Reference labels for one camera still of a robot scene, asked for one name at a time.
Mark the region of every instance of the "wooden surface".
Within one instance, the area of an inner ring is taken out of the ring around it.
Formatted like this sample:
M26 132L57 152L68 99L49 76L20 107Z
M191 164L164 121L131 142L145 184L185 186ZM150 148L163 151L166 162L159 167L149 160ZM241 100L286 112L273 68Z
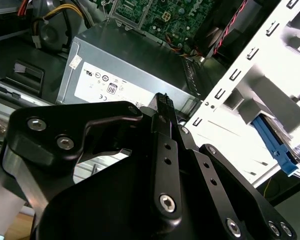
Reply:
M33 217L19 213L4 236L4 240L28 240Z

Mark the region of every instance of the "blue drive rail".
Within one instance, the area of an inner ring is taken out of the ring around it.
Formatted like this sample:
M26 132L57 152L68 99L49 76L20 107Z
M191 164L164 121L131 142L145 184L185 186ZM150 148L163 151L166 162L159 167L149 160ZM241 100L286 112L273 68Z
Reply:
M283 143L278 142L273 132L265 124L265 119L262 115L259 115L253 122L252 126L255 127L259 135L261 136L266 148L271 153L273 158L278 162L281 169L290 177L292 176L298 167L292 162L291 155L288 154L289 150Z

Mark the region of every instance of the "yellow wire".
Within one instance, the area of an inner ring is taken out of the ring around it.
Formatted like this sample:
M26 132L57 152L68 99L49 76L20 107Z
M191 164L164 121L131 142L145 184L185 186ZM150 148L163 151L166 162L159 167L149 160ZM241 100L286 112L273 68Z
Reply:
M62 5L60 5L60 6L57 6L57 7L56 7L55 9L53 9L52 11L48 12L48 13L43 17L43 19L49 17L50 15L55 14L56 12L58 12L58 11L61 10L61 9L71 9L71 10L75 11L80 17L83 18L82 13L81 13L80 10L77 8L77 6L66 3L66 4L62 4ZM34 35L37 35L36 29L37 29L38 21L39 21L39 20L37 20L37 21L35 21L35 22L33 23L33 32L34 32Z
M268 184L266 185L266 187L265 187L265 189L264 189L264 192L263 192L263 197L264 197L264 198L266 197L266 192L267 192L267 189L268 189L268 187L269 187L271 178L272 178L272 177L270 177L270 179L269 179L269 181L268 181Z
M50 15L52 14L55 14L56 12L58 12L59 10L61 9L72 9L74 10L80 17L83 18L83 15L82 13L80 12L80 10L75 6L75 5L72 5L72 4L62 4L60 6L57 6L55 9L53 9L52 11L50 11L47 15L45 15L43 18L46 18L46 17L49 17Z

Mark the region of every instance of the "power supply label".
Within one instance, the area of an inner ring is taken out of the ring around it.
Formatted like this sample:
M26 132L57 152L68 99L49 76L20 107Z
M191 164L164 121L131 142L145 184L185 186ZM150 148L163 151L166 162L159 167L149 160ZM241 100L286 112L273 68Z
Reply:
M155 94L84 62L74 95L89 103L128 101L140 108Z

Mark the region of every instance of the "connector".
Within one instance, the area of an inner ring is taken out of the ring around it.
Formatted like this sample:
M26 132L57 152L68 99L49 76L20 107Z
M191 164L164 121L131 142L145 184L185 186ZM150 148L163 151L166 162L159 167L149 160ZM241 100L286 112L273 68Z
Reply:
M48 24L49 24L49 21L46 20L44 17L42 17L42 19L43 19L43 23L44 23L45 25L48 25Z
M40 41L40 37L39 36L32 36L32 41L33 41L36 49L40 49L41 48L41 41Z

